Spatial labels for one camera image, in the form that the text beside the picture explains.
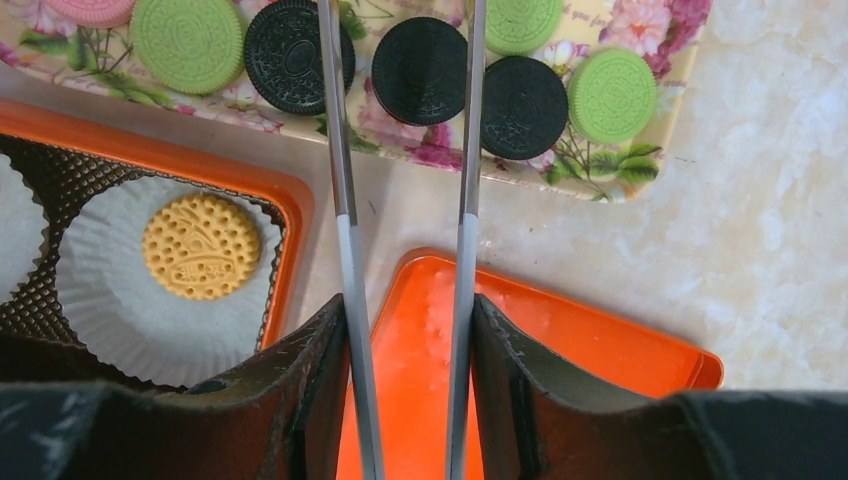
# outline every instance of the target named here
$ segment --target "round yellow cookie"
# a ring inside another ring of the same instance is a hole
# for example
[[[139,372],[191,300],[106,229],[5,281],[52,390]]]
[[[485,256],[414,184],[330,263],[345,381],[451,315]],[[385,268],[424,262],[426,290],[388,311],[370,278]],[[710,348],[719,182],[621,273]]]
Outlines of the round yellow cookie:
[[[256,227],[238,207],[213,195],[174,200],[150,219],[141,242],[153,278],[191,300],[234,292],[259,263]]]

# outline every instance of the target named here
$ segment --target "orange plastic tray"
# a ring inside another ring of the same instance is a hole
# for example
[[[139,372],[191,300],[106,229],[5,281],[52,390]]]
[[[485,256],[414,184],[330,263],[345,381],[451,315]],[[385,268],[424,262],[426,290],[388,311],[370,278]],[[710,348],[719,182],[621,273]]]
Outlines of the orange plastic tray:
[[[372,334],[389,480],[444,477],[455,269],[453,259],[433,250],[408,253]],[[662,397],[721,383],[715,355],[674,337],[486,270],[478,270],[476,290],[529,335],[622,387]],[[348,389],[339,480],[362,478],[356,428]],[[467,448],[466,478],[482,479],[473,389]]]
[[[277,282],[271,294],[262,348],[284,331],[288,298],[309,233],[314,200],[295,177],[273,170],[198,152],[123,130],[0,98],[0,134],[89,153],[262,198],[277,207],[285,220]]]

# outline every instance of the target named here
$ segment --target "tongs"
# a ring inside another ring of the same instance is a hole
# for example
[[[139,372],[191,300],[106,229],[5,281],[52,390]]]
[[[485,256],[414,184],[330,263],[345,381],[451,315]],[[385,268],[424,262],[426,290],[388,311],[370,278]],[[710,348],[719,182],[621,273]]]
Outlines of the tongs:
[[[468,77],[465,98],[465,140],[457,240],[454,330],[451,352],[451,389],[447,437],[446,478],[465,476],[465,437],[470,374],[470,326],[477,269],[478,202],[480,187],[480,116],[486,67],[486,0],[469,0]],[[338,0],[318,0],[321,26],[327,138],[333,178],[333,199],[341,248],[344,304],[350,334],[351,370],[359,425],[363,476],[384,479],[382,440],[377,413],[374,365],[369,341],[362,239],[357,226],[353,174],[350,164],[345,89],[339,38]]]

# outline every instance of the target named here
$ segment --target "white paper liner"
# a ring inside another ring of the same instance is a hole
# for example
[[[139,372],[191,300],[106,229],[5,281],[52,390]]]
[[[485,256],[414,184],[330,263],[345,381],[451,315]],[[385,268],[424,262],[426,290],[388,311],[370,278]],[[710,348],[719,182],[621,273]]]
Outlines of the white paper liner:
[[[178,297],[144,264],[141,240],[162,207],[211,193],[241,207],[261,239],[245,285],[217,300]],[[250,202],[165,178],[141,178],[92,198],[59,246],[56,289],[71,328],[100,361],[161,385],[191,386],[253,355],[270,295],[280,228]]]
[[[44,256],[49,223],[34,195],[12,160],[0,155],[0,303],[12,299]]]

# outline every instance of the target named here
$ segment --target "beige marble surface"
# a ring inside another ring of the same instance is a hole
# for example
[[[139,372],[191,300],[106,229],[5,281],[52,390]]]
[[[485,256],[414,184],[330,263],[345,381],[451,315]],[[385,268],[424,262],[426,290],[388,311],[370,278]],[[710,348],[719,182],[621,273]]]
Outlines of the beige marble surface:
[[[486,181],[479,261],[693,341],[725,387],[848,388],[848,2],[716,0],[669,161],[625,205]],[[318,210],[293,311],[341,289],[326,150],[35,83],[0,95],[309,183]],[[459,176],[354,156],[369,310],[398,259],[455,249]]]

